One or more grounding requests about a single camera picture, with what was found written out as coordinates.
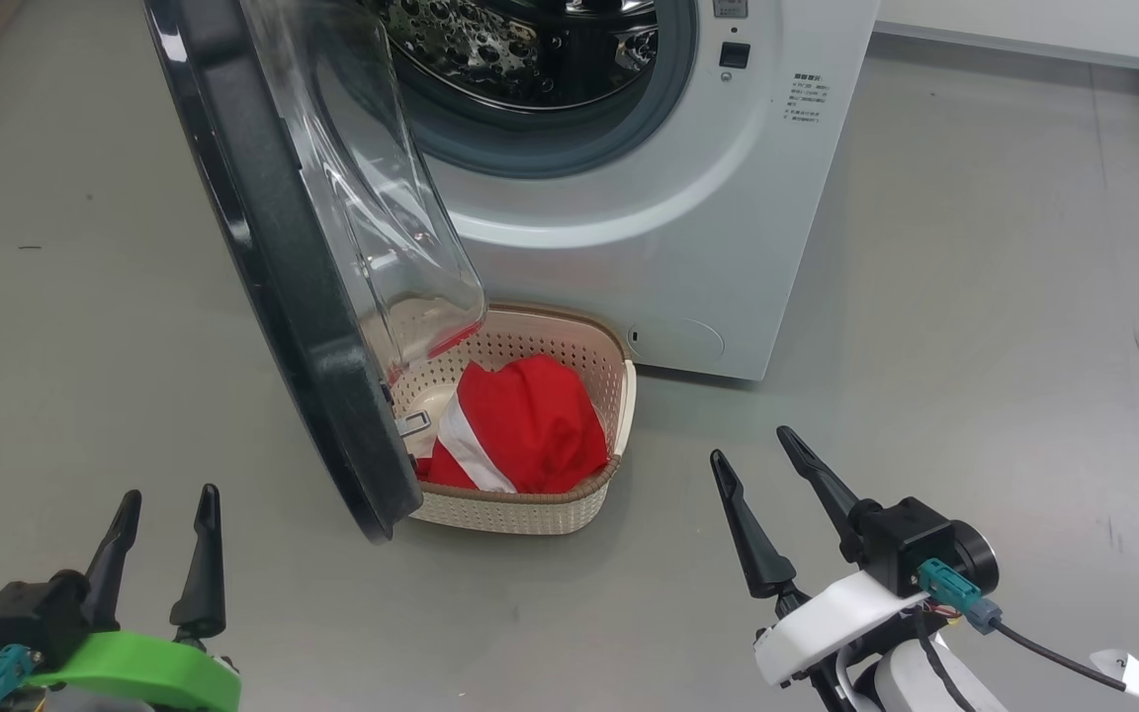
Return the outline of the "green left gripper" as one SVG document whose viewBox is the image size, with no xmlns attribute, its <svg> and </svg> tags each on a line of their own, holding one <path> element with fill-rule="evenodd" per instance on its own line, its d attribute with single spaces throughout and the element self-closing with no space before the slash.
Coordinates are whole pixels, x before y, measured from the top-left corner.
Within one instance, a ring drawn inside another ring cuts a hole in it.
<svg viewBox="0 0 1139 712">
<path fill-rule="evenodd" d="M 105 532 L 89 568 L 89 594 L 83 616 L 91 628 L 121 628 L 115 617 L 124 564 L 136 545 L 144 496 L 131 489 Z M 194 517 L 196 545 L 185 590 L 172 605 L 170 623 L 177 627 L 170 640 L 132 631 L 90 635 L 63 666 L 33 672 L 27 688 L 72 686 L 105 697 L 139 699 L 149 706 L 185 711 L 236 711 L 241 680 L 221 660 L 181 643 L 203 643 L 226 630 L 224 537 L 220 492 L 214 484 L 202 489 Z"/>
</svg>

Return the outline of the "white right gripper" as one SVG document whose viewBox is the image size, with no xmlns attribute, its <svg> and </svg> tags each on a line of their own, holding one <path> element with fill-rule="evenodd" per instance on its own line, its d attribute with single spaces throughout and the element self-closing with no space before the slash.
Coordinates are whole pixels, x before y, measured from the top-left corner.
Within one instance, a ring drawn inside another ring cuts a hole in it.
<svg viewBox="0 0 1139 712">
<path fill-rule="evenodd" d="M 794 428 L 779 425 L 777 440 L 831 519 L 842 558 L 862 564 L 865 545 L 859 519 L 868 512 L 868 504 L 841 481 Z M 718 449 L 711 451 L 710 468 L 749 596 L 767 599 L 788 594 L 794 589 L 794 565 L 777 553 L 760 526 L 745 501 L 741 478 L 727 455 Z M 753 644 L 756 666 L 765 684 L 778 686 L 924 599 L 926 594 L 920 589 L 899 595 L 867 572 L 839 578 L 795 608 L 779 612 L 778 621 L 763 628 Z"/>
</svg>

